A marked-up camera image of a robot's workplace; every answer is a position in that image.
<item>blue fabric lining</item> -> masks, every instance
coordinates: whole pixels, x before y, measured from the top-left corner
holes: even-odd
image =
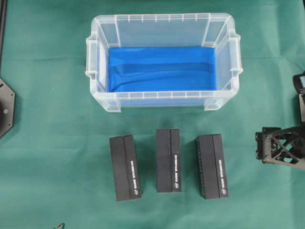
[[[109,92],[215,90],[214,48],[110,48]]]

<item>black rectangular block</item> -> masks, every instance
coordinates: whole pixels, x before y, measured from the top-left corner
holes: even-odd
[[[205,199],[228,198],[221,135],[202,135],[195,143],[202,196]]]
[[[133,136],[112,137],[109,141],[117,201],[140,198],[140,179]]]
[[[157,129],[157,192],[181,192],[179,129]]]

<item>green cloth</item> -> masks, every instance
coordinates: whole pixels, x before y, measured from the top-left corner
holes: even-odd
[[[100,14],[227,12],[241,35],[240,91],[224,107],[123,108],[89,92],[85,39]],[[300,123],[302,0],[8,0],[1,77],[16,92],[0,139],[0,228],[303,229],[304,171],[263,165],[254,133]],[[181,194],[156,193],[155,130],[181,131]],[[229,199],[199,195],[194,139],[222,134]],[[133,134],[143,195],[116,202],[109,137]]]

